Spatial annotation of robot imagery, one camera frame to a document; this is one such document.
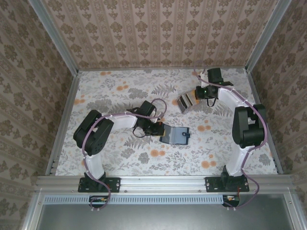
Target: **white plastic part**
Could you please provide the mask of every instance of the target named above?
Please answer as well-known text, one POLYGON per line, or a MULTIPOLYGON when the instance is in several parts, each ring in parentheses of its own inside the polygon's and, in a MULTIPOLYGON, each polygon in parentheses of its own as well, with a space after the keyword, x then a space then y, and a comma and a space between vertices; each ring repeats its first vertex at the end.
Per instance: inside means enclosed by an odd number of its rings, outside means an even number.
POLYGON ((218 99, 224 102, 231 109, 233 113, 235 112, 236 107, 239 106, 248 107, 248 105, 243 103, 233 92, 226 89, 222 88, 219 89, 218 99))
POLYGON ((132 128, 134 127, 137 117, 134 115, 120 115, 120 116, 111 116, 107 119, 114 122, 111 132, 121 129, 121 128, 132 128))
POLYGON ((226 170, 230 176, 241 176, 242 175, 241 166, 246 156, 246 153, 249 149, 253 148, 254 146, 248 146, 242 149, 235 142, 233 142, 232 146, 233 146, 232 155, 226 164, 226 170))
MULTIPOLYGON (((236 107, 240 106, 248 107, 248 105, 246 105, 243 101, 241 101, 233 92, 226 89, 219 88, 218 99, 224 102, 231 109, 233 113, 235 112, 236 107)), ((248 146, 242 149, 235 142, 233 142, 232 146, 233 146, 232 148, 233 153, 230 157, 230 160, 226 164, 226 169, 230 176, 241 176, 242 175, 241 166, 246 156, 246 153, 250 148, 254 146, 248 146)))
MULTIPOLYGON (((201 79, 203 79, 204 81, 207 81, 208 82, 208 72, 207 71, 202 71, 201 74, 201 79)), ((201 82, 201 87, 202 88, 205 88, 206 86, 208 86, 209 84, 205 83, 205 82, 201 82)))
POLYGON ((158 118, 154 118, 154 119, 150 119, 150 120, 151 120, 153 123, 156 123, 157 120, 158 120, 158 118))
POLYGON ((103 174, 105 174, 105 170, 101 161, 101 153, 93 156, 87 156, 85 160, 89 171, 95 179, 99 179, 103 176, 103 174))

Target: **black bracket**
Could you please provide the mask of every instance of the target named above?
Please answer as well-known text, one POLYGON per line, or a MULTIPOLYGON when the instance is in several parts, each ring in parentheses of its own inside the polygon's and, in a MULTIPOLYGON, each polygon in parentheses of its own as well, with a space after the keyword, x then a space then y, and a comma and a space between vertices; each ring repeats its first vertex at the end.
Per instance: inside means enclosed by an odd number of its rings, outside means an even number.
POLYGON ((237 207, 240 203, 239 195, 223 195, 224 207, 237 207))
MULTIPOLYGON (((84 138, 91 126, 97 119, 101 118, 101 116, 101 113, 97 110, 90 111, 74 132, 73 139, 76 141, 79 148, 82 148, 84 138)), ((113 125, 113 121, 109 119, 103 119, 96 125, 97 130, 95 132, 91 132, 85 144, 85 151, 87 155, 92 156, 98 154, 103 149, 113 125)))
POLYGON ((246 176, 229 176, 224 166, 221 176, 205 177, 207 193, 249 192, 246 176))
MULTIPOLYGON (((79 193, 107 193, 107 189, 100 183, 92 180, 86 173, 85 177, 80 178, 78 192, 79 193)), ((119 177, 106 177, 106 173, 99 179, 105 183, 112 193, 119 193, 120 178, 119 177)))
MULTIPOLYGON (((222 86, 233 86, 233 84, 229 81, 224 81, 222 78, 222 73, 220 68, 213 68, 207 70, 208 72, 208 82, 217 84, 217 85, 222 85, 222 86)), ((195 98, 197 100, 201 99, 207 99, 207 105, 209 107, 213 107, 215 104, 215 101, 218 96, 218 90, 219 87, 213 86, 213 85, 208 85, 205 88, 202 88, 201 86, 197 86, 195 89, 195 98), (214 99, 214 102, 212 105, 209 105, 208 99, 214 99)))
POLYGON ((92 195, 88 198, 88 203, 89 203, 89 206, 91 206, 90 203, 91 201, 93 201, 92 207, 100 208, 106 203, 107 199, 108 199, 107 195, 92 195))

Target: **metal bar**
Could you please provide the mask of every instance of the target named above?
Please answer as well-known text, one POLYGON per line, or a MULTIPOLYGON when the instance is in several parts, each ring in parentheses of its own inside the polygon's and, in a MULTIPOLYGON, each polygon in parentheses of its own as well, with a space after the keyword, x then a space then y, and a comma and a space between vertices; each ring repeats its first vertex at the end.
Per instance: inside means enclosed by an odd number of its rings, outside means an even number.
POLYGON ((290 214, 290 218, 295 230, 307 229, 306 217, 303 213, 301 203, 297 194, 293 194, 290 190, 284 194, 284 199, 290 214))
POLYGON ((22 230, 36 230, 44 203, 44 194, 34 194, 22 230))
POLYGON ((265 46, 272 37, 276 27, 278 26, 280 20, 282 19, 285 11, 290 5, 291 0, 280 0, 277 2, 276 7, 270 16, 267 24, 265 25, 263 32, 255 45, 254 50, 252 51, 247 63, 246 69, 252 71, 255 67, 258 59, 260 58, 265 46))
POLYGON ((45 175, 49 175, 51 173, 52 165, 54 161, 57 161, 59 159, 59 156, 61 154, 62 146, 65 139, 65 134, 67 130, 67 126, 69 123, 69 119, 71 116, 71 111, 73 107, 73 103, 76 97, 76 93, 78 91, 79 86, 79 77, 75 77, 72 79, 71 88, 67 97, 67 101, 64 107, 64 111, 62 114, 61 122, 59 124, 59 129, 53 144, 53 148, 51 151, 50 159, 47 165, 46 173, 45 175))
MULTIPOLYGON (((90 195, 45 195, 44 205, 86 204, 90 195)), ((110 205, 223 204, 222 195, 112 195, 110 205)))
MULTIPOLYGON (((196 66, 196 69, 203 69, 203 66, 196 66)), ((210 66, 213 68, 221 68, 221 69, 244 69, 244 66, 210 66)), ((186 67, 129 67, 129 68, 107 68, 107 69, 79 69, 81 72, 89 72, 89 71, 116 71, 116 70, 166 70, 166 69, 194 69, 193 66, 186 67)))
MULTIPOLYGON (((192 195, 206 193, 204 177, 210 176, 122 176, 120 194, 127 195, 192 195)), ((44 194, 80 194, 77 192, 80 176, 40 176, 37 180, 36 192, 44 194)), ((284 194, 293 190, 289 175, 254 175, 260 184, 260 194, 284 194)), ((250 192, 253 194, 256 185, 248 181, 250 192)), ((87 193, 90 195, 106 195, 106 193, 87 193)))
MULTIPOLYGON (((249 85, 250 85, 250 87, 251 87, 251 91, 252 91, 252 93, 253 93, 255 102, 256 102, 257 104, 260 104, 261 101, 260 101, 259 95, 258 95, 258 93, 257 93, 257 89, 256 89, 256 86, 255 86, 253 77, 252 77, 252 75, 251 75, 251 71, 247 70, 247 75, 248 75, 249 85)), ((272 135, 271 135, 271 131, 270 131, 270 127, 269 127, 269 126, 268 126, 268 144, 269 144, 269 147, 270 147, 270 151, 271 151, 271 153, 272 153, 272 156, 273 156, 273 158, 274 158, 274 160, 275 160, 275 164, 276 164, 277 171, 278 171, 279 174, 283 174, 283 168, 282 168, 282 165, 280 164, 279 157, 278 157, 278 154, 277 154, 277 151, 276 151, 274 142, 273 142, 273 138, 272 138, 272 135)))
POLYGON ((57 31, 57 29, 55 28, 52 19, 50 18, 47 10, 45 9, 44 4, 40 0, 29 0, 29 2, 32 5, 35 13, 38 15, 38 18, 42 22, 44 28, 48 32, 57 50, 61 54, 72 75, 76 77, 78 73, 78 66, 72 58, 63 39, 61 38, 59 31, 57 31))

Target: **aluminum frame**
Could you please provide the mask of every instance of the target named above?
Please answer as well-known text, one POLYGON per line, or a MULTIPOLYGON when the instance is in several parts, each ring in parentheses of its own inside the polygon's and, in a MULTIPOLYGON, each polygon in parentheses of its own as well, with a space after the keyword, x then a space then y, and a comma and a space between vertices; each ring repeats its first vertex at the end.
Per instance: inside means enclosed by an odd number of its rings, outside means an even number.
POLYGON ((70 88, 69 93, 68 93, 68 97, 67 97, 67 100, 66 100, 66 104, 65 104, 65 107, 64 107, 63 114, 62 114, 61 122, 59 124, 59 129, 58 129, 56 138, 54 140, 54 144, 53 144, 53 147, 52 147, 52 151, 51 151, 49 162, 48 162, 48 165, 47 165, 47 168, 46 168, 45 175, 50 175, 52 173, 55 174, 56 167, 57 167, 57 164, 59 162, 59 157, 60 157, 60 154, 61 154, 62 146, 63 146, 63 143, 64 143, 65 134, 66 134, 66 131, 67 131, 69 119, 70 119, 70 116, 71 116, 73 103, 74 103, 74 100, 75 100, 75 97, 76 97, 76 94, 77 94, 77 91, 78 91, 79 82, 80 82, 79 76, 72 79, 71 88, 70 88))
MULTIPOLYGON (((121 176, 121 188, 117 196, 143 195, 233 195, 235 193, 207 193, 205 177, 208 176, 121 176)), ((32 198, 23 230, 35 230, 42 212, 45 195, 79 196, 78 185, 81 176, 40 176, 32 198)), ((302 213, 290 175, 254 175, 260 184, 259 194, 283 194, 295 230, 306 229, 306 219, 302 213)), ((253 194, 256 185, 248 181, 253 194)), ((83 195, 107 195, 106 193, 82 193, 83 195)))
POLYGON ((38 18, 42 22, 44 28, 48 32, 51 40, 56 46, 57 50, 61 54, 64 62, 66 63, 68 69, 72 73, 73 77, 76 77, 78 74, 78 65, 71 56, 69 49, 65 45, 65 42, 61 38, 61 33, 56 29, 55 24, 52 22, 50 15, 48 14, 44 4, 41 0, 29 0, 31 6, 33 7, 35 13, 38 15, 38 18))
MULTIPOLYGON (((257 93, 257 89, 256 89, 256 86, 255 86, 253 77, 252 77, 252 75, 251 75, 251 72, 250 72, 249 70, 246 70, 246 73, 247 73, 249 85, 250 85, 250 87, 251 87, 251 91, 252 91, 252 93, 253 93, 255 102, 256 102, 257 104, 260 104, 261 101, 260 101, 259 95, 258 95, 258 93, 257 93)), ((278 174, 283 174, 282 165, 280 164, 279 157, 278 157, 278 154, 277 154, 277 151, 276 151, 274 142, 273 142, 273 138, 272 138, 272 135, 271 135, 271 131, 270 131, 270 127, 269 127, 269 126, 268 126, 268 144, 269 144, 269 147, 270 147, 272 156, 273 156, 273 161, 274 161, 275 166, 276 166, 276 168, 277 168, 277 172, 278 172, 278 174)))
POLYGON ((268 44, 270 38, 272 37, 276 27, 278 26, 279 22, 281 21, 284 13, 288 9, 291 0, 280 0, 277 2, 276 7, 271 14, 267 24, 265 25, 263 32, 260 38, 257 41, 247 63, 246 69, 252 71, 255 67, 258 59, 260 58, 265 46, 268 44))

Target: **black plastic part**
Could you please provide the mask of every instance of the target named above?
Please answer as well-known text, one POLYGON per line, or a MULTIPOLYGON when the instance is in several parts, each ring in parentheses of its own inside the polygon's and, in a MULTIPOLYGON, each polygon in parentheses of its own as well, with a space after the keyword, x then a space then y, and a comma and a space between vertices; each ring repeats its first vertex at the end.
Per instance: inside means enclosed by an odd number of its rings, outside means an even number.
MULTIPOLYGON (((101 113, 97 110, 90 111, 74 132, 73 139, 77 142, 79 148, 82 148, 84 138, 91 126, 97 119, 101 118, 101 116, 101 113)), ((109 119, 103 119, 97 124, 97 130, 91 132, 85 144, 85 151, 89 156, 95 155, 103 149, 112 130, 113 124, 113 121, 109 119)))
MULTIPOLYGON (((207 70, 207 72, 208 72, 208 82, 223 85, 223 86, 227 86, 227 85, 233 86, 233 84, 229 81, 224 82, 220 68, 209 69, 207 70)), ((212 85, 208 85, 204 88, 202 88, 201 86, 197 86, 195 90, 195 98, 197 100, 213 99, 213 98, 217 99, 218 90, 219 90, 219 87, 212 86, 212 85)))
POLYGON ((155 106, 148 101, 144 101, 143 104, 136 110, 136 114, 143 116, 150 116, 154 111, 155 106))
POLYGON ((227 195, 223 195, 223 201, 224 203, 222 204, 224 207, 237 207, 240 203, 240 197, 238 195, 231 195, 234 197, 232 200, 228 200, 227 195))
MULTIPOLYGON (((120 189, 120 177, 106 177, 106 173, 99 179, 99 181, 105 183, 112 193, 119 193, 120 189)), ((107 189, 100 183, 92 180, 86 173, 84 177, 80 178, 79 193, 107 193, 107 189)))
MULTIPOLYGON (((265 107, 262 104, 255 104, 253 107, 260 113, 264 121, 266 121, 265 107)), ((253 145, 258 146, 264 140, 262 122, 250 107, 241 106, 235 108, 232 137, 234 142, 241 148, 253 145), (255 121, 255 123, 248 124, 248 118, 255 121)))
POLYGON ((187 129, 187 132, 183 132, 182 135, 187 137, 187 141, 188 141, 188 138, 191 137, 191 134, 189 133, 189 128, 187 129))
POLYGON ((238 189, 240 192, 249 192, 246 176, 229 176, 226 166, 224 166, 221 176, 205 177, 205 182, 207 193, 237 192, 238 189))
POLYGON ((106 202, 103 201, 102 199, 105 199, 107 200, 108 196, 107 195, 92 195, 88 198, 88 202, 89 202, 89 206, 91 201, 93 200, 92 202, 92 207, 94 208, 100 208, 102 207, 106 202))
POLYGON ((207 70, 208 72, 208 81, 210 83, 220 83, 223 82, 221 68, 213 68, 207 70))
MULTIPOLYGON (((156 107, 148 102, 144 101, 140 108, 134 108, 132 110, 127 109, 129 112, 134 114, 139 114, 143 116, 150 116, 152 112, 156 109, 156 107)), ((150 119, 138 117, 134 128, 140 127, 145 136, 163 136, 164 128, 162 122, 152 122, 150 119)))

